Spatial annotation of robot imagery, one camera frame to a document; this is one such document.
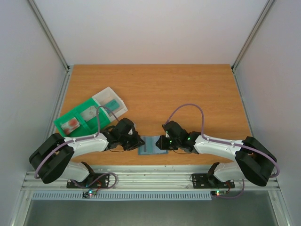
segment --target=wooden table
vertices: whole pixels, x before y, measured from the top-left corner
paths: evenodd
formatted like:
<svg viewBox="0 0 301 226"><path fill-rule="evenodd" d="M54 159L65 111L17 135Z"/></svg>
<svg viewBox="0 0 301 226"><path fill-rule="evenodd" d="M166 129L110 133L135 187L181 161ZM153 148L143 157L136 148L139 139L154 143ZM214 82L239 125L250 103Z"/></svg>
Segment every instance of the wooden table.
<svg viewBox="0 0 301 226"><path fill-rule="evenodd" d="M128 112L123 117L136 123L140 135L164 134L162 124L176 107L185 103L202 107L205 133L209 136L244 139L250 135L229 65L75 65L61 114L108 86L125 102ZM201 130L201 113L193 106L182 108L172 119L188 132ZM137 150L94 152L73 161L91 165L230 162L210 154L176 154L172 151L140 156Z"/></svg>

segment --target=gray vent grille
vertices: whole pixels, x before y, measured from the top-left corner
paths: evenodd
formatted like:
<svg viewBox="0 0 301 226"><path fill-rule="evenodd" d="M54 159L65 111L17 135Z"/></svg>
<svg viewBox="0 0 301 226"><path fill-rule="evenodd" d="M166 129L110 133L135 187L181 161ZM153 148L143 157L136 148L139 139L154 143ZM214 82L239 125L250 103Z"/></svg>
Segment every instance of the gray vent grille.
<svg viewBox="0 0 301 226"><path fill-rule="evenodd" d="M95 196L85 198L82 191L36 191L33 200L95 200L95 201L133 201L133 200L211 200L208 191L191 192L127 192L101 191Z"/></svg>

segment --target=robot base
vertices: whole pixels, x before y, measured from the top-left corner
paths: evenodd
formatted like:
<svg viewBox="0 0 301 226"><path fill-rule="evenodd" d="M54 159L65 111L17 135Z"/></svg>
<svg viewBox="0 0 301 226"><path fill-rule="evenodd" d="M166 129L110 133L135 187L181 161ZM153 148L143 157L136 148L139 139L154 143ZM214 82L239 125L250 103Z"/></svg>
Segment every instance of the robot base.
<svg viewBox="0 0 301 226"><path fill-rule="evenodd" d="M202 189L202 188L217 188L217 189L223 189L223 188L229 188L227 183L217 181L217 183L213 186L212 184L209 183L207 174L206 173L194 173L190 177L193 188L196 189ZM235 188L234 182L231 182L230 180L227 181L228 184L230 185L230 188Z"/></svg>
<svg viewBox="0 0 301 226"><path fill-rule="evenodd" d="M95 180L96 178L98 178L99 176L101 176L103 173L95 173L93 180ZM101 186L100 188L107 188L110 182L110 176L109 175L105 175L101 178L98 179L101 182ZM77 182L79 185L81 186L86 186L85 183L83 182ZM92 184L90 187L87 188L98 188L99 187L99 183L97 181L94 182L94 184ZM78 186L76 186L72 181L67 182L67 188L78 188L78 189L82 189Z"/></svg>

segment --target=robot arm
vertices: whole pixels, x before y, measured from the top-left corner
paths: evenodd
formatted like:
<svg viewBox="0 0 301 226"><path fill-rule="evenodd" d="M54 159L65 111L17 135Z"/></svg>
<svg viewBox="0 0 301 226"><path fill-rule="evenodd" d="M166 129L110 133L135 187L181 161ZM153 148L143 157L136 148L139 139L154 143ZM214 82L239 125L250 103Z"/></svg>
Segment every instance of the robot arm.
<svg viewBox="0 0 301 226"><path fill-rule="evenodd" d="M218 181L248 179L258 186L266 186L274 169L274 164L262 154L243 147L259 150L273 161L276 158L255 138L245 140L225 140L209 137L200 132L188 133L181 126L169 121L162 126L165 135L160 136L156 146L163 150L177 150L187 153L214 154L232 160L231 163L214 163L207 173L208 182L216 185Z"/></svg>
<svg viewBox="0 0 301 226"><path fill-rule="evenodd" d="M74 163L70 160L90 152L107 151L117 145L121 145L125 151L144 145L133 122L127 118L92 136L62 137L55 133L30 156L29 162L35 170L40 168L38 174L45 184L65 178L86 185L95 178L93 170L85 162ZM61 147L45 161L58 146Z"/></svg>

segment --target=green plastic container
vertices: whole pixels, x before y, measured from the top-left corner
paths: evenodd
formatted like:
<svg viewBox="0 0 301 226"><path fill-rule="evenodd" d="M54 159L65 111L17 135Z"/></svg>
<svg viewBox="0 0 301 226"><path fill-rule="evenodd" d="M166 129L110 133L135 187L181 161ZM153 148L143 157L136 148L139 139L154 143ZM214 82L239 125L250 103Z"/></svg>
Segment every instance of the green plastic container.
<svg viewBox="0 0 301 226"><path fill-rule="evenodd" d="M59 130L60 134L63 137L81 137L81 136L87 136L96 133L97 132L96 117L88 121L85 121L83 117L80 115L83 111L85 111L91 106L97 108L99 104L93 98L90 98L84 103L80 104L79 106L69 111L68 113L64 114L60 118L56 119L54 121L54 124ZM66 135L61 126L72 118L76 118L79 121L80 127L72 131L70 134ZM106 127L111 122L110 119L107 117L106 113L102 109L99 109L98 118L100 121L101 128Z"/></svg>

